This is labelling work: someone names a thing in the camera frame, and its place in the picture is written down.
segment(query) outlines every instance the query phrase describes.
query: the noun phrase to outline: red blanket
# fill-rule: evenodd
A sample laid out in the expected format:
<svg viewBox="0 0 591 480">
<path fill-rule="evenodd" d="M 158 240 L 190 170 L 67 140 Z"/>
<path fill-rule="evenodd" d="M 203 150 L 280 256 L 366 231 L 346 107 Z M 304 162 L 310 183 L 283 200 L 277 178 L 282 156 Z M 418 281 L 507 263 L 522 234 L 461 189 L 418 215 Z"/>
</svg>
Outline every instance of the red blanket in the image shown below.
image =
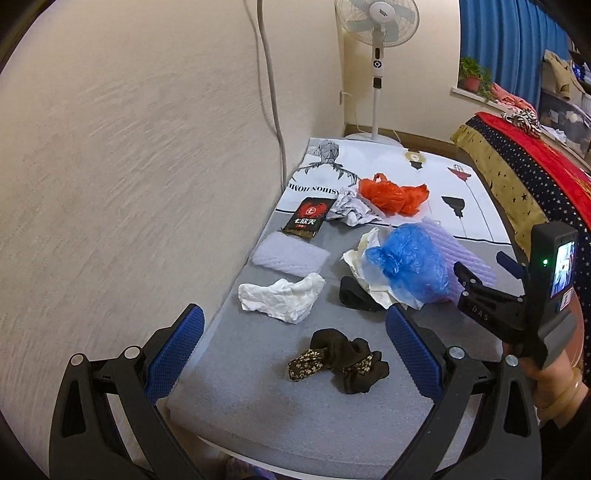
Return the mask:
<svg viewBox="0 0 591 480">
<path fill-rule="evenodd" d="M 478 112 L 477 116 L 522 147 L 556 182 L 591 228 L 591 180 L 581 169 L 542 140 L 529 136 L 501 117 L 486 112 Z"/>
</svg>

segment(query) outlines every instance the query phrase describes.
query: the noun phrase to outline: blue curtain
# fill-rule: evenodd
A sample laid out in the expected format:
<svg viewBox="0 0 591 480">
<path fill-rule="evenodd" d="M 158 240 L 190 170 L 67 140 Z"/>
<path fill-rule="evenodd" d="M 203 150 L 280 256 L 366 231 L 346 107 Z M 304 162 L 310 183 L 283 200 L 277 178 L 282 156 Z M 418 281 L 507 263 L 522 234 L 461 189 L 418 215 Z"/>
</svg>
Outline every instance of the blue curtain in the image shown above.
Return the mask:
<svg viewBox="0 0 591 480">
<path fill-rule="evenodd" d="M 569 58 L 567 34 L 529 0 L 460 0 L 460 55 L 538 108 L 544 50 Z"/>
</svg>

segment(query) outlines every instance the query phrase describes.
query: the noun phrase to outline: bed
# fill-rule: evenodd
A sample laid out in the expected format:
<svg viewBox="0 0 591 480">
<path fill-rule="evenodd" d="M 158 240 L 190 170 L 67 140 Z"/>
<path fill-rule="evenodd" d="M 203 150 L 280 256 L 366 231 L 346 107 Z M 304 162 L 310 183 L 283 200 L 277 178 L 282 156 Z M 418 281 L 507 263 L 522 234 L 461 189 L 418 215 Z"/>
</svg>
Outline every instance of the bed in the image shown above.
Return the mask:
<svg viewBox="0 0 591 480">
<path fill-rule="evenodd" d="M 579 231 L 574 287 L 586 328 L 591 316 L 591 178 L 542 140 L 489 113 L 477 113 L 452 140 L 474 161 L 527 256 L 537 223 L 561 220 Z M 583 361 L 589 359 L 590 347 L 586 332 Z M 584 373 L 589 382 L 588 365 Z"/>
</svg>

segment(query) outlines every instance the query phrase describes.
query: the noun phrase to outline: fan pole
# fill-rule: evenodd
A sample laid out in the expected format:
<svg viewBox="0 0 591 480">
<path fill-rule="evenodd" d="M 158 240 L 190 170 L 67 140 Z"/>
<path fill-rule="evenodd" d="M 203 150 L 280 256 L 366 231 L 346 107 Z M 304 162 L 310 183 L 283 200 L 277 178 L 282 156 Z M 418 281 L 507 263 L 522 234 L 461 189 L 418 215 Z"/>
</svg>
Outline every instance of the fan pole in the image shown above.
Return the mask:
<svg viewBox="0 0 591 480">
<path fill-rule="evenodd" d="M 384 76 L 384 32 L 374 28 L 372 33 L 372 64 L 374 67 L 374 113 L 371 124 L 371 140 L 378 141 L 378 111 L 379 96 L 382 92 L 382 77 Z"/>
</svg>

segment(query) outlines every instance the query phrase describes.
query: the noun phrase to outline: pink clothing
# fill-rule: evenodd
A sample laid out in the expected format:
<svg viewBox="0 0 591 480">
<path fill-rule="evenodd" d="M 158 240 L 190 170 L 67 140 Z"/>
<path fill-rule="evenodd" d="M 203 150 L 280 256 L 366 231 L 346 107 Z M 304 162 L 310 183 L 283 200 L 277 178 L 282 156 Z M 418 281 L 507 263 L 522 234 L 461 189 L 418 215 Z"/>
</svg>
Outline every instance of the pink clothing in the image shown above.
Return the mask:
<svg viewBox="0 0 591 480">
<path fill-rule="evenodd" d="M 513 95 L 512 93 L 507 92 L 502 86 L 498 83 L 493 83 L 491 86 L 491 94 L 493 97 L 497 99 L 499 103 L 506 105 L 508 107 L 517 107 L 522 110 L 529 109 L 537 115 L 535 108 L 530 105 L 528 102 L 523 100 L 518 96 Z"/>
</svg>

